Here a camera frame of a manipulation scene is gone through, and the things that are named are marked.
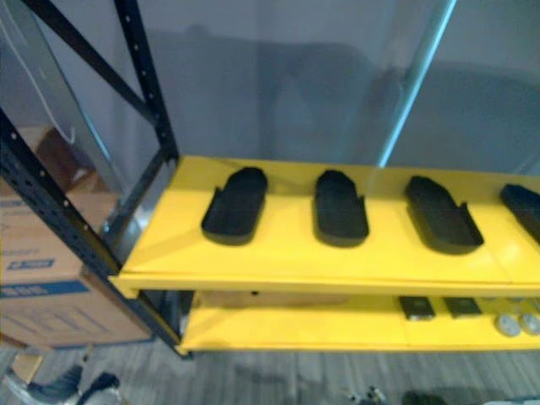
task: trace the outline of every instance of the metal shelving unit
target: metal shelving unit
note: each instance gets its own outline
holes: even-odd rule
[[[179,300],[168,297],[170,308],[166,312],[173,320],[167,321],[154,308],[144,292],[134,299],[126,300],[108,280],[109,276],[120,272],[122,264],[115,257],[113,249],[122,236],[122,231],[132,219],[135,209],[162,165],[164,163],[175,165],[179,159],[178,148],[161,95],[138,4],[131,0],[115,1],[118,18],[121,21],[138,81],[143,90],[144,100],[131,90],[52,2],[22,0],[22,3],[55,31],[154,127],[159,141],[159,150],[150,160],[137,185],[120,201],[116,211],[108,219],[108,226],[104,229],[103,235],[98,235],[92,230],[46,168],[34,156],[4,111],[0,109],[2,177],[78,256],[88,271],[98,276],[156,336],[174,348],[181,340],[179,331],[171,326],[178,323]]]
[[[374,225],[372,234],[358,250],[343,253],[320,246],[311,233],[310,206],[313,181],[326,169],[325,165],[192,156],[184,157],[179,163],[179,151],[135,0],[115,0],[115,5],[143,99],[50,0],[21,2],[153,126],[159,150],[131,193],[121,200],[102,235],[95,233],[72,205],[3,111],[0,112],[2,176],[89,271],[125,300],[146,326],[176,352],[227,348],[454,350],[538,346],[534,337],[522,337],[511,343],[499,336],[492,325],[496,313],[512,306],[501,302],[502,297],[535,296],[540,287],[540,278],[531,270],[537,268],[540,260],[537,246],[497,200],[497,192],[506,182],[537,187],[537,178],[343,166],[341,170],[354,178],[357,187],[372,186],[367,201],[369,221]],[[445,10],[443,14],[448,16],[451,8]],[[437,43],[438,40],[429,49],[435,49]],[[114,248],[164,163],[176,166],[175,178],[160,199],[148,230],[124,265],[115,257]],[[215,186],[223,184],[228,175],[244,165],[261,166],[272,176],[274,184],[280,184],[268,193],[267,207],[254,241],[250,246],[231,250],[204,240],[199,221]],[[449,186],[460,201],[471,198],[472,216],[489,235],[486,244],[469,256],[452,258],[427,250],[414,232],[402,199],[404,185],[413,174],[433,176]],[[279,213],[280,222],[267,220],[268,214],[274,213]],[[171,218],[178,226],[170,226]],[[395,239],[392,240],[395,251],[389,253],[387,242],[391,237]],[[240,264],[239,249],[243,255]],[[361,267],[359,263],[369,266]],[[426,265],[439,271],[434,274]],[[168,303],[165,312],[169,316],[158,313],[145,289],[175,291],[169,292],[165,300]],[[183,289],[187,291],[180,292],[178,299],[178,290]],[[183,336],[175,330],[179,328],[173,325],[178,323],[180,313],[189,312],[194,289],[354,296],[341,306],[300,309],[220,308],[207,305],[196,296],[186,339],[182,342]],[[440,297],[449,292],[456,296],[497,296],[499,300],[483,302],[483,316],[467,320],[469,327],[463,327],[451,319],[441,298],[434,298],[437,313],[441,314],[435,322],[407,323],[393,297],[398,294]],[[367,300],[358,294],[379,296]],[[357,328],[359,324],[374,327],[366,334]],[[478,334],[489,327],[492,330],[488,335]],[[283,331],[278,337],[276,329]]]

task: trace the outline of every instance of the metal bracket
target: metal bracket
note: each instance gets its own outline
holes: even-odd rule
[[[133,213],[143,200],[144,193],[149,189],[155,177],[158,175],[159,169],[163,163],[162,149],[159,149],[155,156],[150,160],[150,163],[148,163],[148,166],[137,181],[135,188],[133,188],[127,198],[123,198],[119,202],[117,210],[109,219],[107,219],[107,222],[103,227],[103,240],[111,249],[115,247],[118,239],[122,235],[122,231],[126,228]]]
[[[155,114],[50,0],[21,0],[154,127]]]
[[[165,160],[178,160],[175,136],[159,88],[137,0],[115,0],[115,6],[144,99],[157,120],[155,133],[164,151]]]

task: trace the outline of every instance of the yellow shelf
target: yellow shelf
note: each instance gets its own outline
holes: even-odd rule
[[[268,193],[252,242],[222,246],[200,229],[216,186],[243,166],[262,168]],[[354,248],[313,233],[316,178],[342,170],[365,194],[370,235]],[[451,256],[420,240],[403,190],[413,175],[467,201],[485,243]],[[341,294],[533,296],[540,294],[540,247],[499,200],[507,182],[540,191],[540,178],[448,170],[184,157],[121,273],[127,297],[139,289],[271,290]]]
[[[341,305],[220,308],[196,296],[178,348],[197,350],[507,350],[540,348],[540,337],[506,337],[494,326],[502,312],[537,313],[530,302],[477,300],[483,314],[452,319],[441,298],[430,299],[431,321],[407,321],[396,298],[354,296]]]

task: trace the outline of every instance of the wooden block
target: wooden block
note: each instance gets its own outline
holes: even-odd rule
[[[39,354],[19,353],[11,364],[11,368],[26,384],[29,384],[34,378],[35,373],[40,368],[43,356]]]
[[[78,172],[79,164],[69,143],[54,128],[46,132],[35,151],[40,162],[51,173],[63,191],[67,191]]]

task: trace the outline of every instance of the black steel frame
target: black steel frame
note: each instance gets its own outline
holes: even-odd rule
[[[109,275],[120,272],[122,264],[115,257],[113,248],[122,231],[132,219],[132,215],[143,199],[145,192],[159,173],[163,163],[168,161],[177,163],[180,157],[161,95],[137,0],[115,0],[115,5],[132,57],[133,66],[143,90],[144,101],[137,96],[50,0],[20,1],[26,4],[125,101],[154,126],[159,142],[159,150],[150,160],[132,192],[117,204],[116,211],[104,227],[103,238],[92,229],[72,205],[46,168],[28,148],[12,122],[0,109],[0,168],[2,177],[81,259],[86,266],[85,271],[93,273],[105,283],[113,294],[125,302],[138,315],[140,321],[154,335],[163,339],[166,344],[174,349],[180,343],[181,335],[177,328],[171,325],[177,324],[178,320],[166,321],[157,312],[144,292],[141,292],[135,300],[125,299],[107,278]],[[165,312],[177,318],[180,299],[169,301],[171,301],[171,309]]]

